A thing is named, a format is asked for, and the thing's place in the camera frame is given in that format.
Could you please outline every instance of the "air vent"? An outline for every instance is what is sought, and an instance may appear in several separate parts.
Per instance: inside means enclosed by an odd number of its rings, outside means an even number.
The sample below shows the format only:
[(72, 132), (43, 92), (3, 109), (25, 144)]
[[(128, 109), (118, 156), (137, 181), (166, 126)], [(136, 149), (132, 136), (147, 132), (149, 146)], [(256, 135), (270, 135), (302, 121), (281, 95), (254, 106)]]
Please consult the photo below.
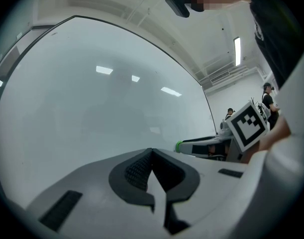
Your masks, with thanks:
[(230, 75), (229, 71), (226, 71), (226, 72), (224, 72), (222, 74), (219, 74), (218, 76), (210, 79), (210, 81), (211, 81), (211, 83), (215, 83), (215, 82), (217, 82), (217, 81), (219, 81), (219, 80), (221, 80), (221, 79), (223, 79), (223, 78), (225, 78), (229, 75)]

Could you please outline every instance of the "black headset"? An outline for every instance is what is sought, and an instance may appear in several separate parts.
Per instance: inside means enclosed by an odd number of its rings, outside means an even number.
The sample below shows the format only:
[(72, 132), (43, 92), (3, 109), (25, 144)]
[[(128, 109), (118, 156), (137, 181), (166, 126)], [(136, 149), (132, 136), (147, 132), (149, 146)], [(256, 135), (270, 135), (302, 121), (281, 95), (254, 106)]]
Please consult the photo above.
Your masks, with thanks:
[(197, 0), (165, 0), (170, 8), (174, 11), (177, 16), (188, 18), (190, 12), (187, 6), (189, 6), (194, 11), (202, 12), (204, 11), (203, 4), (197, 3)]

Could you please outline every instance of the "green ring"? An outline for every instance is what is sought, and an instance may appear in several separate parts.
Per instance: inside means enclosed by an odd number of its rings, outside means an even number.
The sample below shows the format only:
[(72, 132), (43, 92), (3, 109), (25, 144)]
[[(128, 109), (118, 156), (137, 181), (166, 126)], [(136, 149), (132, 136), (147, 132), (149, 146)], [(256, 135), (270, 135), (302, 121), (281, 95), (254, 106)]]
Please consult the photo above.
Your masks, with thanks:
[(176, 143), (175, 151), (176, 151), (177, 153), (180, 153), (179, 145), (180, 145), (182, 142), (183, 142), (183, 141), (178, 141), (178, 142)]

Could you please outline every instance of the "whiteboard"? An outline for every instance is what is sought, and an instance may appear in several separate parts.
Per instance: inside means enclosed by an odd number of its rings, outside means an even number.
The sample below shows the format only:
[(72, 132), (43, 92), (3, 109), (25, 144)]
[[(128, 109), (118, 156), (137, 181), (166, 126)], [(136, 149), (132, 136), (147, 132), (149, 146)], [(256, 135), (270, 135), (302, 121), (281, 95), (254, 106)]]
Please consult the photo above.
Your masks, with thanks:
[(27, 52), (3, 91), (0, 181), (25, 208), (82, 165), (209, 135), (207, 100), (184, 68), (129, 31), (75, 17)]

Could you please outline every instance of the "white ceiling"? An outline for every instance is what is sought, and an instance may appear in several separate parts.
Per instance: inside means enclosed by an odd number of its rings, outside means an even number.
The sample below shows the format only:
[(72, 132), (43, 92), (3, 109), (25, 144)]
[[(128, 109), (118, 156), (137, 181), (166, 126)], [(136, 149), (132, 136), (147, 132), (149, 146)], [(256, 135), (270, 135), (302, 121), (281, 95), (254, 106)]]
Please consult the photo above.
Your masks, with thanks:
[(212, 86), (210, 78), (234, 69), (233, 40), (238, 36), (242, 47), (240, 66), (257, 66), (254, 20), (246, 2), (220, 10), (191, 11), (189, 18), (181, 18), (165, 0), (38, 0), (40, 24), (47, 23), (53, 15), (60, 15), (58, 20), (62, 20), (65, 15), (89, 13), (126, 27), (160, 46), (205, 89)]

